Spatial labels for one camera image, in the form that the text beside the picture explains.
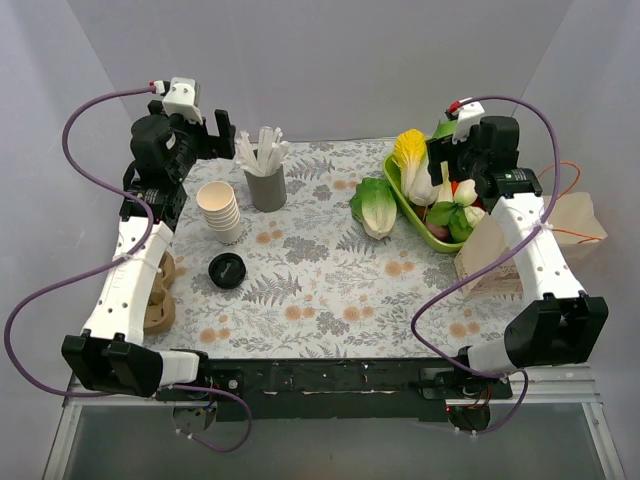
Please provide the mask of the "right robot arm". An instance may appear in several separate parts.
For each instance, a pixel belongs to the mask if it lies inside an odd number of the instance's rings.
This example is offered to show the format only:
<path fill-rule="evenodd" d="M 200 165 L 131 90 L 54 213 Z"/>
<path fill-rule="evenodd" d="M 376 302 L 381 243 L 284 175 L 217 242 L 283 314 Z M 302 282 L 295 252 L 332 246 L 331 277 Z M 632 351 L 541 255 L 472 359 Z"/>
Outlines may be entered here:
<path fill-rule="evenodd" d="M 452 373 L 453 387 L 471 398 L 486 389 L 489 377 L 586 362 L 609 310 L 572 273 L 546 220 L 551 202 L 544 200 L 535 173 L 517 165 L 518 122 L 463 110 L 450 118 L 453 134 L 427 143 L 429 170 L 441 181 L 436 170 L 447 165 L 447 178 L 474 181 L 489 217 L 503 232 L 528 303 L 501 338 L 459 352 L 462 366 Z"/>

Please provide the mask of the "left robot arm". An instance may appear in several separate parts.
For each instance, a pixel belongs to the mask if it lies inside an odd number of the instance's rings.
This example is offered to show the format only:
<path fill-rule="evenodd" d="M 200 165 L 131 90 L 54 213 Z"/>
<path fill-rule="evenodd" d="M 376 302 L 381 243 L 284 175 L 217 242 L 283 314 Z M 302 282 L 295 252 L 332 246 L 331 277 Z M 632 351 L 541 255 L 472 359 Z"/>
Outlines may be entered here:
<path fill-rule="evenodd" d="M 158 269 L 187 195 L 183 182 L 197 160 L 231 159 L 235 126 L 225 110 L 214 113 L 218 132 L 188 120 L 158 100 L 131 127 L 133 160 L 123 176 L 116 266 L 109 270 L 81 334 L 65 337 L 61 353 L 81 384 L 93 391 L 150 397 L 178 384 L 193 400 L 213 386 L 192 350 L 156 352 L 144 347 L 144 321 Z"/>

